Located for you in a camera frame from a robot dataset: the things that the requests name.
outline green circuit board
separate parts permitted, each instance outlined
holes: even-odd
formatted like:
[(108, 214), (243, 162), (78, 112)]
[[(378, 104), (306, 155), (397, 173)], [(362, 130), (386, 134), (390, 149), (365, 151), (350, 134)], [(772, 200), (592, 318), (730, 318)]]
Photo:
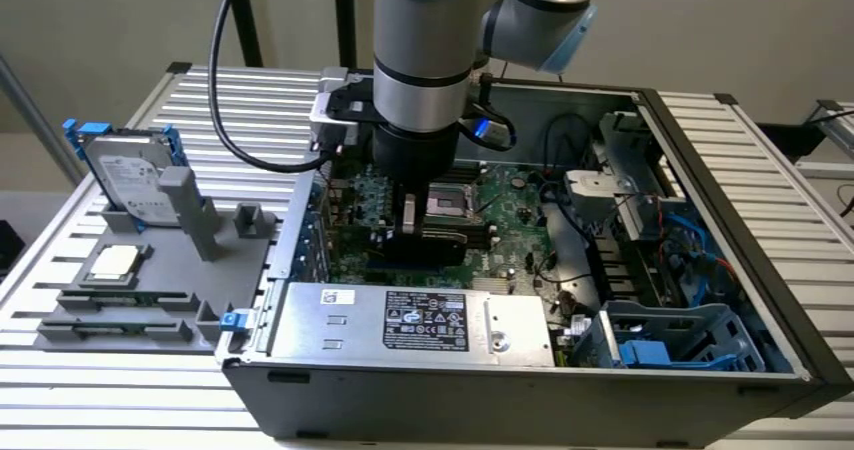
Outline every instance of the green circuit board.
[(435, 184), (441, 195), (453, 194), (449, 198), (467, 200), (466, 216), (429, 214), (426, 221), (494, 226), (499, 241), (489, 249), (470, 248), (462, 265), (431, 271), (415, 268), (393, 271), (371, 265), (373, 254), (378, 254), (370, 243), (371, 234), (385, 231), (390, 224), (391, 184), (371, 166), (351, 176), (347, 188), (334, 192), (329, 231), (331, 281), (463, 289), (485, 289), (490, 284), (499, 288), (506, 282), (515, 295), (554, 296), (557, 289), (549, 284), (535, 287), (534, 275), (526, 271), (529, 253), (537, 263), (552, 253), (545, 221), (538, 222), (541, 181), (533, 179), (529, 183), (530, 169), (515, 165), (487, 164), (479, 171), (469, 184)]

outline gray computer chassis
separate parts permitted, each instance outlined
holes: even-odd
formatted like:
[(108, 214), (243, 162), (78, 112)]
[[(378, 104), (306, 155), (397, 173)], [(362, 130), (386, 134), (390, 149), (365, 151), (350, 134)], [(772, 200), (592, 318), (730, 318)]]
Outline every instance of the gray computer chassis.
[[(497, 291), (483, 286), (485, 280), (537, 280), (540, 266), (533, 277), (514, 277), (522, 262), (518, 272), (509, 275), (501, 267), (495, 275), (482, 275), (493, 278), (475, 278), (462, 289), (437, 288), (445, 274), (346, 283), (334, 271), (343, 257), (329, 241), (335, 172), (303, 174), (269, 272), (273, 290), (262, 307), (239, 310), (241, 324), (225, 332), (217, 349), (265, 433), (700, 448), (757, 419), (797, 418), (848, 394), (848, 373), (660, 94), (499, 79), (493, 103), (519, 128), (519, 144), (497, 154), (461, 142), (459, 161), (540, 169), (542, 139), (550, 135), (533, 130), (573, 110), (580, 121), (568, 147), (580, 153), (584, 148), (585, 155), (564, 158), (556, 168), (558, 175), (568, 170), (573, 175), (561, 184), (574, 216), (593, 234), (617, 235), (624, 251), (652, 255), (640, 258), (658, 303), (645, 299), (638, 280), (634, 290), (621, 293), (624, 283), (609, 276), (608, 262), (602, 280), (560, 288), (573, 303), (569, 310), (561, 299), (544, 305), (537, 285), (527, 294), (514, 291), (515, 285), (499, 284)], [(597, 128), (584, 130), (584, 120)], [(552, 148), (558, 133), (546, 141)], [(665, 237), (662, 217), (676, 222), (678, 215), (694, 215), (702, 229), (682, 222)], [(580, 268), (596, 273), (602, 262), (561, 223), (562, 215), (533, 219), (541, 216), (557, 250), (553, 272), (564, 279)], [(597, 238), (605, 255), (609, 243)], [(729, 262), (726, 271), (713, 270), (724, 275), (714, 277), (720, 291), (704, 281), (697, 263), (713, 254)], [(677, 267), (678, 275), (664, 274)], [(434, 285), (390, 285), (401, 281)]]

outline power supply label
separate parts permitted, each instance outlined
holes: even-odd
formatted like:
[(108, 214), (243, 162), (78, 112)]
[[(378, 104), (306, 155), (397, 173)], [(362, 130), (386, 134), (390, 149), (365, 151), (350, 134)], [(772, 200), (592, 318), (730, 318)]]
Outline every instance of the power supply label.
[(386, 292), (383, 344), (394, 350), (469, 351), (466, 295)]

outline black pole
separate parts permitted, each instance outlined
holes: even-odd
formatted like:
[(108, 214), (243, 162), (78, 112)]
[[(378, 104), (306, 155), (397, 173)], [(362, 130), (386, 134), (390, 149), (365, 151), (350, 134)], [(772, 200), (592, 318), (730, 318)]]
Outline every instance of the black pole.
[(341, 66), (357, 68), (357, 0), (335, 0)]
[(233, 0), (231, 13), (235, 17), (235, 26), (238, 27), (243, 62), (247, 67), (263, 67), (265, 61), (262, 59), (262, 46), (258, 42), (258, 31), (255, 30), (253, 2), (250, 0)]

